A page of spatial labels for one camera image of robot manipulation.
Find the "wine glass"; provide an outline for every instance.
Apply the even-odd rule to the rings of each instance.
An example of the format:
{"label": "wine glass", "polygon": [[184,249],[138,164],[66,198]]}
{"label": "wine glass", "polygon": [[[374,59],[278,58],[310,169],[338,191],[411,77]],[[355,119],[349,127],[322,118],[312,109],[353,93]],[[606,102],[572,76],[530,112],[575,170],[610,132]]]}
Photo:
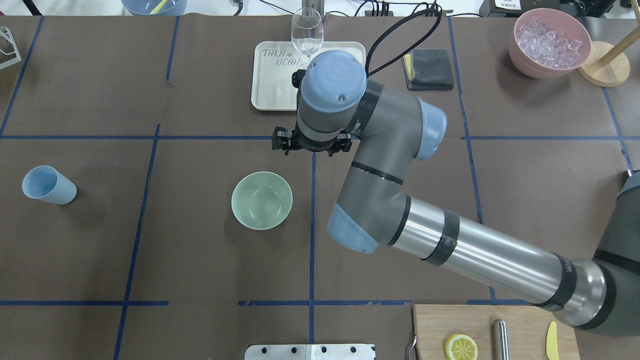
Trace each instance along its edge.
{"label": "wine glass", "polygon": [[320,50],[324,40],[324,29],[320,13],[314,8],[302,8],[293,14],[291,21],[291,42],[302,55],[311,55]]}

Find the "lemon half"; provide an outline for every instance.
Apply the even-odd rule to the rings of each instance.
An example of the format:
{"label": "lemon half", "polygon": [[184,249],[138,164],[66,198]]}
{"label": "lemon half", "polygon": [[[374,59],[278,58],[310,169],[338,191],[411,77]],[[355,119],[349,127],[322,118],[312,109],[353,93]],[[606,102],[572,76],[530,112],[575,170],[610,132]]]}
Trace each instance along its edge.
{"label": "lemon half", "polygon": [[478,346],[467,335],[451,335],[444,344],[444,352],[449,360],[476,360]]}

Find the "light blue joint cap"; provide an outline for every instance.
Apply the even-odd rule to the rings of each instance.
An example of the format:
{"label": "light blue joint cap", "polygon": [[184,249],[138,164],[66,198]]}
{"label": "light blue joint cap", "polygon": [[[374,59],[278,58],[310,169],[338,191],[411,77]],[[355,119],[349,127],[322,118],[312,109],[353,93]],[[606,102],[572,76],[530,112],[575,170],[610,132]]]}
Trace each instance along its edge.
{"label": "light blue joint cap", "polygon": [[380,244],[367,234],[337,202],[333,204],[333,211],[326,229],[335,241],[353,251],[372,254]]}
{"label": "light blue joint cap", "polygon": [[302,98],[313,109],[338,113],[354,106],[367,88],[367,73],[362,64],[340,50],[316,56],[302,78]]}
{"label": "light blue joint cap", "polygon": [[418,160],[427,160],[430,158],[444,138],[447,130],[447,115],[439,108],[424,102],[421,98],[416,97],[422,110],[422,139],[420,140],[420,149]]}
{"label": "light blue joint cap", "polygon": [[638,186],[640,186],[640,172],[636,172],[635,174],[631,175],[630,178],[627,179],[627,181],[625,182],[625,185],[622,187],[622,190],[618,194],[618,199],[620,199],[620,197],[625,191],[631,190]]}

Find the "blue tape line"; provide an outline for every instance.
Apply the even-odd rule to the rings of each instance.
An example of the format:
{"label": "blue tape line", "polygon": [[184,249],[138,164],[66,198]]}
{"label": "blue tape line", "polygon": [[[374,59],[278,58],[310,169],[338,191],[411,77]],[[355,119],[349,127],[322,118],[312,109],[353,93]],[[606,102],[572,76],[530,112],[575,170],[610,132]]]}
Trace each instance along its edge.
{"label": "blue tape line", "polygon": [[13,94],[11,95],[11,100],[9,100],[9,106],[6,109],[6,113],[4,114],[4,120],[2,121],[2,126],[0,126],[0,136],[4,133],[4,129],[6,128],[6,123],[9,121],[9,115],[11,114],[11,109],[13,108],[13,102],[15,101],[15,96],[18,94],[18,90],[20,89],[20,84],[22,83],[22,78],[24,77],[24,71],[27,69],[27,65],[29,65],[29,60],[31,59],[31,54],[33,53],[33,48],[36,45],[36,41],[38,40],[38,35],[40,34],[40,29],[42,28],[42,23],[44,22],[44,16],[40,17],[40,21],[38,22],[38,28],[36,29],[36,33],[33,35],[33,40],[31,41],[31,46],[29,47],[29,52],[27,56],[24,58],[24,63],[22,64],[22,70],[20,70],[20,76],[18,77],[18,81],[15,83],[15,88],[13,89]]}
{"label": "blue tape line", "polygon": [[467,155],[469,157],[469,167],[471,169],[471,180],[474,184],[474,195],[476,197],[476,211],[478,213],[478,219],[480,220],[480,224],[484,224],[484,217],[482,215],[482,205],[480,204],[480,190],[478,189],[478,181],[476,177],[476,164],[474,163],[474,155],[473,150],[471,149],[471,140],[469,140],[469,125],[467,122],[467,111],[465,110],[465,105],[462,101],[462,81],[460,79],[460,68],[458,67],[458,54],[456,52],[456,41],[453,35],[453,22],[451,18],[447,18],[447,22],[449,23],[449,37],[451,38],[451,52],[453,54],[453,65],[456,69],[456,82],[458,84],[458,97],[460,98],[460,110],[462,111],[462,117],[465,120],[465,138],[467,141]]}
{"label": "blue tape line", "polygon": [[163,135],[160,140],[271,140],[270,136],[262,135]]}
{"label": "blue tape line", "polygon": [[14,140],[152,140],[150,135],[3,135]]}
{"label": "blue tape line", "polygon": [[239,301],[238,306],[309,306],[308,300],[249,300]]}
{"label": "blue tape line", "polygon": [[[154,161],[156,159],[156,149],[158,145],[158,134],[160,133],[160,124],[156,126],[156,133],[154,135],[154,144],[151,148],[151,157],[149,159],[149,168],[147,169],[147,180],[145,181],[145,192],[142,196],[142,205],[140,206],[140,217],[138,218],[138,228],[136,230],[136,240],[133,243],[133,253],[131,254],[131,264],[129,265],[129,276],[127,278],[127,288],[124,294],[125,303],[129,301],[129,295],[131,294],[131,284],[133,283],[133,273],[136,269],[136,259],[138,257],[138,247],[140,246],[140,235],[142,234],[142,220],[145,217],[145,210],[147,208],[147,198],[149,195],[149,183],[151,182],[151,172],[154,168]],[[122,306],[122,315],[120,316],[120,326],[118,328],[118,337],[116,339],[116,349],[113,354],[113,360],[117,360],[120,356],[120,345],[122,344],[122,334],[124,333],[124,324],[127,319],[127,304]]]}
{"label": "blue tape line", "polygon": [[464,136],[461,140],[618,140],[617,136]]}
{"label": "blue tape line", "polygon": [[[124,301],[102,300],[0,300],[0,306],[123,306]],[[168,301],[130,301],[129,306],[169,306]]]}
{"label": "blue tape line", "polygon": [[316,300],[317,306],[403,306],[411,304],[411,300]]}
{"label": "blue tape line", "polygon": [[316,301],[316,154],[311,154],[311,229],[309,245],[309,343],[315,341],[314,305]]}
{"label": "blue tape line", "polygon": [[620,146],[622,147],[622,153],[625,156],[625,162],[627,163],[627,168],[629,170],[633,170],[633,166],[631,165],[631,160],[629,159],[629,153],[627,152],[627,146],[625,146],[625,141],[622,140],[622,133],[620,132],[620,126],[618,126],[618,119],[616,118],[616,113],[613,111],[613,106],[611,106],[611,100],[609,99],[609,93],[607,92],[607,88],[602,87],[602,93],[604,94],[604,100],[607,102],[607,107],[609,108],[609,114],[611,115],[611,120],[613,121],[613,127],[616,128],[616,134],[618,135],[618,140],[620,141]]}
{"label": "blue tape line", "polygon": [[467,305],[531,305],[531,303],[520,299],[473,299],[467,300]]}
{"label": "blue tape line", "polygon": [[175,50],[175,39],[178,37],[178,25],[180,24],[180,17],[175,17],[175,27],[173,28],[173,40],[171,41],[171,51],[169,52],[169,62],[166,65],[166,83],[169,83],[169,76],[171,75],[171,64],[173,63],[173,50]]}

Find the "wooden cutting board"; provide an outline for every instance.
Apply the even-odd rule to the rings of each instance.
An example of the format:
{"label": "wooden cutting board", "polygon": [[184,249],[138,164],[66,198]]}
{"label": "wooden cutting board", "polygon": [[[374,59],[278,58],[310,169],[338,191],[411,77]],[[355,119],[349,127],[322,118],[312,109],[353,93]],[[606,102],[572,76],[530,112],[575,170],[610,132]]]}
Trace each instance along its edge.
{"label": "wooden cutting board", "polygon": [[509,357],[513,360],[547,360],[549,323],[557,323],[560,360],[580,360],[573,328],[534,306],[414,305],[413,321],[420,360],[447,359],[444,343],[453,334],[466,334],[478,346],[478,360],[492,360],[492,324],[507,323]]}

